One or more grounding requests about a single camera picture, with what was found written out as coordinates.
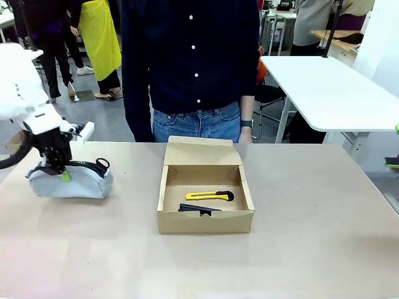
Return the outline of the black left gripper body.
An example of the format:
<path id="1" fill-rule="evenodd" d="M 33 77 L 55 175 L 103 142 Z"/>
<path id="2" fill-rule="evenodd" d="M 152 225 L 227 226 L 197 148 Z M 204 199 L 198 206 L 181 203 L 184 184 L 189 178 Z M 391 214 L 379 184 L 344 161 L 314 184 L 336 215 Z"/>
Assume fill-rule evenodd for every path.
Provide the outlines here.
<path id="1" fill-rule="evenodd" d="M 34 135 L 32 146 L 39 151 L 41 158 L 46 156 L 52 165 L 52 171 L 60 171 L 72 160 L 70 141 L 72 133 L 62 132 L 59 128 Z"/>

